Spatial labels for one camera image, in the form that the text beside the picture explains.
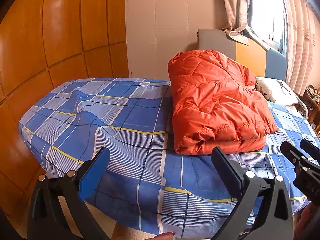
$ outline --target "window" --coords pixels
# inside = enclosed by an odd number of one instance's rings
[[[282,52],[285,34],[283,0],[252,0],[251,28],[265,43]]]

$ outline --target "wooden furniture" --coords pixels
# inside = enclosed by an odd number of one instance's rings
[[[313,108],[312,112],[309,114],[309,117],[308,117],[308,122],[309,122],[310,124],[312,124],[314,118],[316,117],[316,114],[317,114],[318,112],[320,112],[320,106],[319,106],[319,104],[318,104],[316,101],[314,101],[306,92],[304,93],[304,95],[303,95],[302,98],[303,98],[303,101],[309,101],[309,102],[310,102],[310,105],[311,105],[312,108]]]
[[[16,228],[44,173],[21,140],[21,117],[66,81],[128,76],[125,0],[12,3],[0,23],[0,206]]]

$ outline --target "fingernail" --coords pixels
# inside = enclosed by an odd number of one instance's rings
[[[166,233],[162,233],[162,234],[159,234],[157,236],[155,236],[154,238],[158,237],[158,236],[175,236],[175,232],[166,232]]]

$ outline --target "beige wall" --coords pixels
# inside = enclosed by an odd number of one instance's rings
[[[316,48],[313,53],[313,66],[309,78],[309,84],[315,88],[320,86],[320,23],[315,18]]]
[[[227,24],[224,0],[126,0],[126,38],[131,77],[168,80],[167,64],[197,49],[197,30]]]

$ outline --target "blue plaid bed sheet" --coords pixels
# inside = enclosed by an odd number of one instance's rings
[[[267,136],[263,150],[228,157],[260,177],[282,175],[292,212],[297,212],[308,201],[292,183],[293,165],[280,153],[280,144],[287,140],[300,149],[302,138],[318,147],[320,143],[298,112],[268,104],[278,131]],[[77,170],[106,146],[110,164],[87,201],[114,220],[153,234],[175,231],[177,237],[211,238],[236,199],[230,199],[209,155],[174,153],[171,117],[169,82],[82,79],[60,85],[32,106],[20,120],[19,130],[52,177]]]

